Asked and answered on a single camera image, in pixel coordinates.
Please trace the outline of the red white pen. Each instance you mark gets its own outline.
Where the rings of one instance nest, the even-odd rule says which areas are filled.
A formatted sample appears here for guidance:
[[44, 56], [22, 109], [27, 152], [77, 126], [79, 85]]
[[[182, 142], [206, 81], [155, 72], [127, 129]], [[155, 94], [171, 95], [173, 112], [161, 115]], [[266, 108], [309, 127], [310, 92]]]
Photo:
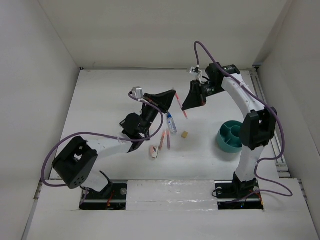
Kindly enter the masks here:
[[181, 101], [180, 101], [180, 97], [179, 97], [179, 95], [178, 95], [177, 92], [175, 93], [175, 97], [176, 97], [176, 100], [177, 100], [177, 102], [178, 102], [178, 104], [179, 104], [179, 107], [180, 107], [180, 109], [181, 109], [184, 117], [188, 120], [188, 115], [187, 115], [187, 113], [185, 112], [185, 110], [183, 110], [183, 105], [182, 105], [182, 103], [181, 103]]

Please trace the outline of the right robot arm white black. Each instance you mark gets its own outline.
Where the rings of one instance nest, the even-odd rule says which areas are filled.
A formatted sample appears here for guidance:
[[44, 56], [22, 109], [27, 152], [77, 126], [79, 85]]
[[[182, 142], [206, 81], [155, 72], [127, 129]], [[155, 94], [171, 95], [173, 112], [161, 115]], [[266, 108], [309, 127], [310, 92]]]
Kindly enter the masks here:
[[242, 199], [258, 188], [257, 167], [264, 148], [275, 135], [277, 112], [253, 95], [235, 65], [211, 63], [205, 70], [208, 77], [206, 82], [202, 82], [202, 71], [198, 67], [191, 68], [190, 72], [196, 79], [190, 82], [182, 110], [202, 107], [207, 97], [227, 92], [243, 115], [241, 126], [225, 123], [219, 130], [218, 138], [224, 144], [235, 147], [239, 141], [242, 150], [232, 181], [215, 185], [217, 198]]

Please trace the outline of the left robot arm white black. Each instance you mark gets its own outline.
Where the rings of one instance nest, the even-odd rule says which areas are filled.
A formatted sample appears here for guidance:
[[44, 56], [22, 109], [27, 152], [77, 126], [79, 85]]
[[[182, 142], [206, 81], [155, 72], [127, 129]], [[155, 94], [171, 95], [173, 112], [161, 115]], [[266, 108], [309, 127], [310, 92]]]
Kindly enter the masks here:
[[96, 140], [85, 140], [84, 132], [75, 133], [65, 138], [67, 145], [55, 157], [51, 166], [69, 189], [81, 188], [94, 192], [100, 198], [107, 198], [112, 191], [112, 181], [103, 172], [96, 175], [95, 163], [117, 154], [136, 151], [145, 141], [150, 140], [161, 130], [159, 126], [154, 133], [150, 128], [157, 116], [161, 123], [169, 112], [176, 91], [171, 89], [158, 94], [142, 93], [140, 87], [134, 87], [128, 96], [142, 104], [140, 114], [130, 113], [120, 122], [120, 136], [92, 133]]

